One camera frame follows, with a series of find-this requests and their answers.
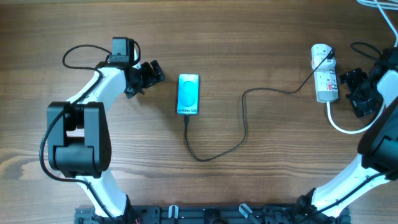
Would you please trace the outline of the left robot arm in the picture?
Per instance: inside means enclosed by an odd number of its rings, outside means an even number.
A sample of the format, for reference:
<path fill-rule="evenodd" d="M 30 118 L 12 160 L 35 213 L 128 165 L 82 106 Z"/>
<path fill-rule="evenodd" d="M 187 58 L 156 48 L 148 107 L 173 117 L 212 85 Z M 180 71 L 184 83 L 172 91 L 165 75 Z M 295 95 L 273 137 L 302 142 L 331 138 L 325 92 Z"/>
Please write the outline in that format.
<path fill-rule="evenodd" d="M 119 95 L 132 98 L 165 77 L 157 61 L 140 63 L 141 48 L 134 39 L 114 37 L 107 54 L 75 96 L 49 104 L 39 162 L 51 179 L 85 191 L 95 221 L 137 223 L 139 214 L 108 169 L 112 146 L 106 113 Z"/>

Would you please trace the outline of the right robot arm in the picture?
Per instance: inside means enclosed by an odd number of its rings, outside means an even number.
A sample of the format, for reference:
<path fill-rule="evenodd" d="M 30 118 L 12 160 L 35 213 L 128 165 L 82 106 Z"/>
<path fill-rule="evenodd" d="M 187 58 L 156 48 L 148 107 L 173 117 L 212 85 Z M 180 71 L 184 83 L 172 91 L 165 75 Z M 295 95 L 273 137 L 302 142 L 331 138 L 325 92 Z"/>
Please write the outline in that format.
<path fill-rule="evenodd" d="M 360 196 L 397 180 L 397 48 L 383 50 L 376 64 L 384 72 L 377 84 L 384 111 L 363 134 L 351 164 L 297 200 L 294 223 L 333 223 Z"/>

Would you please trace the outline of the blue Galaxy smartphone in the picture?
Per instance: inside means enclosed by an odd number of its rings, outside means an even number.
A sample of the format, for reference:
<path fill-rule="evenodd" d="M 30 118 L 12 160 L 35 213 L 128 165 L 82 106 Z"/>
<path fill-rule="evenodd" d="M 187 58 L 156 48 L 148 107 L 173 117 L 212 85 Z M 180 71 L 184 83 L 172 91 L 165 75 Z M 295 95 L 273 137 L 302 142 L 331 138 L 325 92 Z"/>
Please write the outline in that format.
<path fill-rule="evenodd" d="M 198 114 L 200 79 L 198 74 L 180 74 L 178 77 L 177 113 Z"/>

